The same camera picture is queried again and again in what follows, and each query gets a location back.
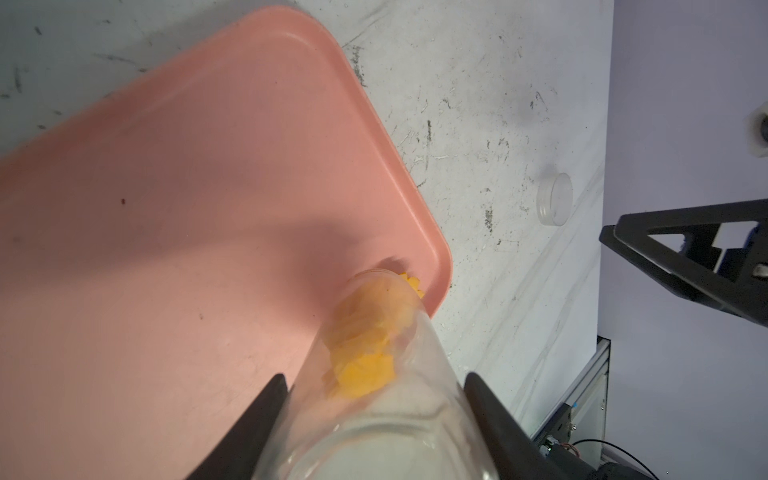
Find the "clear plastic cookie jar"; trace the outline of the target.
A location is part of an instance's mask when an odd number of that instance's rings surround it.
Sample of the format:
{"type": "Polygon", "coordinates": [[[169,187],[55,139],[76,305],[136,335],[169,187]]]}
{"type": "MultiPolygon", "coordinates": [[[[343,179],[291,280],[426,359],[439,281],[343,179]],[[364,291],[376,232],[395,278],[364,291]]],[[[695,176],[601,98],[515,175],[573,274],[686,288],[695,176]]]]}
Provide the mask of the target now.
{"type": "MultiPolygon", "coordinates": [[[[363,272],[350,280],[336,304],[363,272]]],[[[396,378],[358,399],[329,397],[318,331],[254,475],[258,479],[494,479],[497,470],[423,309],[397,343],[396,378]]]]}

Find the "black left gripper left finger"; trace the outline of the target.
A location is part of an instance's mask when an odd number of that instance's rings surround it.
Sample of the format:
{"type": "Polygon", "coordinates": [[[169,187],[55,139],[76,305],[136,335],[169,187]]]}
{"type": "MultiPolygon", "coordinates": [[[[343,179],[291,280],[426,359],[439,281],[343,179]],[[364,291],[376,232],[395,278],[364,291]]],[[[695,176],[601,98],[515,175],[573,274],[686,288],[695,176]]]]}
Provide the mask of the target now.
{"type": "Polygon", "coordinates": [[[287,398],[285,376],[274,375],[187,479],[251,479],[287,398]]]}

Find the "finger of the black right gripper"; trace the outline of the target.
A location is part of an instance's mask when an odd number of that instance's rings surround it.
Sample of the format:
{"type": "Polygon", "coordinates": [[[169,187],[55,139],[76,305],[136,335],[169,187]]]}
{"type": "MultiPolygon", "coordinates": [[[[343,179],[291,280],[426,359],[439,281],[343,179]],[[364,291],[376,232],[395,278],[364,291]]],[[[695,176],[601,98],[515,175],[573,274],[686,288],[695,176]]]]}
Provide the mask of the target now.
{"type": "Polygon", "coordinates": [[[765,199],[626,214],[599,241],[673,295],[767,325],[765,199]],[[720,227],[753,222],[744,244],[714,245],[720,227]]]}

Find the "orange cookies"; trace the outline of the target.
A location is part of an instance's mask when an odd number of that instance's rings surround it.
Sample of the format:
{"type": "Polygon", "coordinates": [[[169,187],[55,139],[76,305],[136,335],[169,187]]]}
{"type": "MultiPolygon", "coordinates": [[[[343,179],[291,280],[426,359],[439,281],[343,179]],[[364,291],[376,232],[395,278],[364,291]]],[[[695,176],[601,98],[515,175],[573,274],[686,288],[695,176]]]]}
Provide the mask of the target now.
{"type": "Polygon", "coordinates": [[[320,333],[329,397],[358,399],[395,380],[397,343],[424,296],[420,279],[406,273],[371,271],[353,282],[320,333]]]}

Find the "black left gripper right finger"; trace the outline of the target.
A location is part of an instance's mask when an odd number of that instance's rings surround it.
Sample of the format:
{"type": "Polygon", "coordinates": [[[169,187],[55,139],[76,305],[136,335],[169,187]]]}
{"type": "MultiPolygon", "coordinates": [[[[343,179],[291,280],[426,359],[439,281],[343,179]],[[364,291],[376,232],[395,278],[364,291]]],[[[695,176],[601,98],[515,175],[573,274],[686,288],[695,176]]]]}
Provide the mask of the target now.
{"type": "Polygon", "coordinates": [[[500,479],[565,479],[541,455],[480,375],[470,372],[466,376],[464,393],[500,479]]]}

